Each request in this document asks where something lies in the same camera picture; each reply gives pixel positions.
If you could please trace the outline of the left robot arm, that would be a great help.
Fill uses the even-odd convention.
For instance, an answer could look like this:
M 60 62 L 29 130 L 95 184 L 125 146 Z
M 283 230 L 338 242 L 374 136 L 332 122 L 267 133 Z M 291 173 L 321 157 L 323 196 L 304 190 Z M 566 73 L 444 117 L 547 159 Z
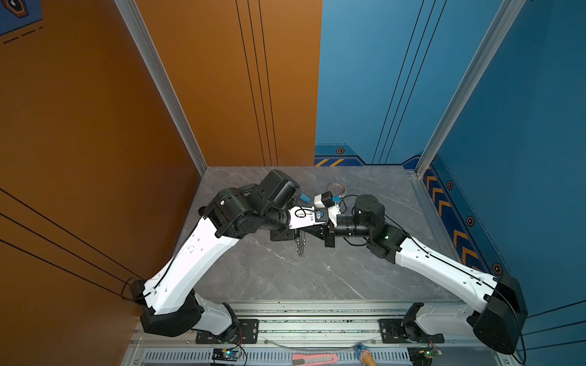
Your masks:
M 190 330 L 209 332 L 221 342 L 235 340 L 239 320 L 227 303 L 214 303 L 195 285 L 240 239 L 258 230 L 285 230 L 301 196 L 299 184 L 273 169 L 259 184 L 219 191 L 177 253 L 152 278 L 135 280 L 131 296 L 143 308 L 143 331 L 177 337 Z

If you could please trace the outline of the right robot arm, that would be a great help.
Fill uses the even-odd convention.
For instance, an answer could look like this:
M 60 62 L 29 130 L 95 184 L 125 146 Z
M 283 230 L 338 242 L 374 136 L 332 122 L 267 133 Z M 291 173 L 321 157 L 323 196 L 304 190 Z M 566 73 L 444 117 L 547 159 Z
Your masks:
M 431 280 L 465 304 L 464 311 L 434 310 L 415 304 L 403 320 L 404 332 L 435 335 L 470 333 L 504 355 L 525 352 L 523 326 L 528 316 L 520 282 L 509 274 L 491 275 L 450 259 L 403 229 L 373 195 L 356 197 L 353 213 L 342 215 L 340 202 L 327 198 L 313 207 L 290 210 L 293 230 L 303 230 L 334 245 L 337 237 L 359 237 L 375 256 Z

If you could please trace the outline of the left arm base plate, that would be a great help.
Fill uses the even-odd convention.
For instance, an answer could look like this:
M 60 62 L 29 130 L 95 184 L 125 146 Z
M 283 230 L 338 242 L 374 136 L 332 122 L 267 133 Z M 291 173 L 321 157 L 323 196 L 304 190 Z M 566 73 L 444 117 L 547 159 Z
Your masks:
M 198 331 L 195 343 L 199 345 L 212 344 L 235 344 L 235 345 L 250 345 L 256 344 L 259 335 L 259 320 L 258 319 L 243 319 L 235 327 L 230 327 L 225 333 L 221 335 L 213 335 L 210 332 Z

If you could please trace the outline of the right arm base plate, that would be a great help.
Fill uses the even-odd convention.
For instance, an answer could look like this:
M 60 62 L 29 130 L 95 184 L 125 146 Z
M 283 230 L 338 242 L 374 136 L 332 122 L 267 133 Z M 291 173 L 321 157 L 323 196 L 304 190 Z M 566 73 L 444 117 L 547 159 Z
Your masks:
M 381 319 L 378 321 L 384 344 L 391 343 L 445 343 L 442 333 L 430 335 L 425 333 L 415 322 L 399 319 Z

